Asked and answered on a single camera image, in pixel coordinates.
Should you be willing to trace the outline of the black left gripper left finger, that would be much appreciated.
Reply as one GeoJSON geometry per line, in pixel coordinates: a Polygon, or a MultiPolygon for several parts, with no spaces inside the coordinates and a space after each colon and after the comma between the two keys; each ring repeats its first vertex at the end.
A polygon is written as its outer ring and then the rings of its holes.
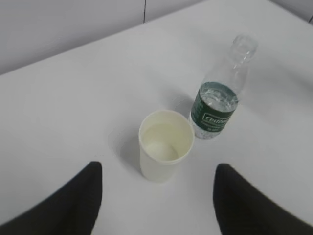
{"type": "Polygon", "coordinates": [[[4,223],[2,235],[90,235],[103,195],[100,162],[93,161],[38,205],[4,223]]]}

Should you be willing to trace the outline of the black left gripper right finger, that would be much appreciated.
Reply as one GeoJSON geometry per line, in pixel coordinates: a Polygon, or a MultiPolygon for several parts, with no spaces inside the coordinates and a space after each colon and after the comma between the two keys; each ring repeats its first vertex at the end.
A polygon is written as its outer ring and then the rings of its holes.
{"type": "Polygon", "coordinates": [[[219,164],[214,210],[223,235],[311,235],[313,227],[268,199],[234,168],[219,164]]]}

